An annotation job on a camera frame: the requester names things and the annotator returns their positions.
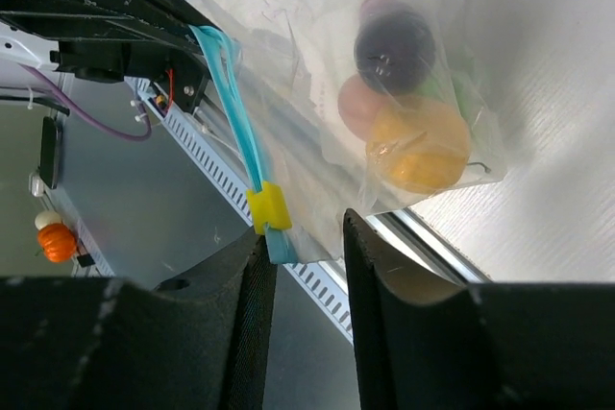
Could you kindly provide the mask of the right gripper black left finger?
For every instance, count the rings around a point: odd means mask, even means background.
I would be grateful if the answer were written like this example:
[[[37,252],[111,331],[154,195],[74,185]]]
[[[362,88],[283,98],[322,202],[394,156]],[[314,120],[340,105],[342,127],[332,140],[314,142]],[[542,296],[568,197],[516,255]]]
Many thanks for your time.
[[[252,231],[154,290],[120,277],[5,277],[1,405],[259,409],[276,278]]]

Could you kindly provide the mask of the green toy vegetable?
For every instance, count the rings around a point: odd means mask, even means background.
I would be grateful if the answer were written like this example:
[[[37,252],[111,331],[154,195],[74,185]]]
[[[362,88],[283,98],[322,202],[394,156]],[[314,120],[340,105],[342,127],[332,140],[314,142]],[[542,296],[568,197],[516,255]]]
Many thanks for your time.
[[[449,66],[443,60],[437,60],[428,77],[416,88],[420,96],[433,98],[455,105],[460,115],[470,122],[472,105],[475,97],[471,95],[476,77],[476,60],[473,57],[459,57]]]

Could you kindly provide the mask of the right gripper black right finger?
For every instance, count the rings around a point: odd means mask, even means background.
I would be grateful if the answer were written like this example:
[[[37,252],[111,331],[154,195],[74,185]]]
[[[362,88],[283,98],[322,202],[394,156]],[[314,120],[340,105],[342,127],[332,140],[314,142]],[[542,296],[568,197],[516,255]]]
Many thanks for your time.
[[[343,220],[365,409],[610,409],[610,283],[459,286]]]

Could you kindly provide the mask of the clear zip top bag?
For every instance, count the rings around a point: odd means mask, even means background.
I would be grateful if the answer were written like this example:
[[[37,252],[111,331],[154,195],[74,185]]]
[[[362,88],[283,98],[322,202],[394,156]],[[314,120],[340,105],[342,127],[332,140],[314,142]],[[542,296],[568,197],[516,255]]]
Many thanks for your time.
[[[336,259],[342,218],[505,174],[464,0],[185,0],[277,264]]]

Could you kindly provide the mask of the peach coloured egg toy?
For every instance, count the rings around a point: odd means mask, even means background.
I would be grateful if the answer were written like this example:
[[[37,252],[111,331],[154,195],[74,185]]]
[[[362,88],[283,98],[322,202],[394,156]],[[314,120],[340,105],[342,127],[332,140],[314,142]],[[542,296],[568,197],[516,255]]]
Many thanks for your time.
[[[376,116],[387,101],[387,96],[371,89],[355,74],[339,90],[338,113],[350,132],[366,141]]]

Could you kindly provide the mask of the yellow toy lemon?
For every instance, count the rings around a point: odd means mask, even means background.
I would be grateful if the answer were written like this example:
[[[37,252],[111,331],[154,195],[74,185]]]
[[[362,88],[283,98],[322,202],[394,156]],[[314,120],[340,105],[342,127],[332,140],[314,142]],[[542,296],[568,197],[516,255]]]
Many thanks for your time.
[[[365,145],[371,172],[420,195],[455,185],[470,154],[470,131],[458,110],[423,96],[410,96],[402,106],[382,107]]]

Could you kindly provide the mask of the purple toy eggplant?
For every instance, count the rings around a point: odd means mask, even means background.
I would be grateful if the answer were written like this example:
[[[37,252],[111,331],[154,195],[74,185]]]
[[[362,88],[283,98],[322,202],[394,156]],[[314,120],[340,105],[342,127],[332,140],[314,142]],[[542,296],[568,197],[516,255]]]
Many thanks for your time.
[[[408,94],[430,75],[436,43],[428,21],[400,0],[365,0],[354,45],[357,73],[372,90]]]

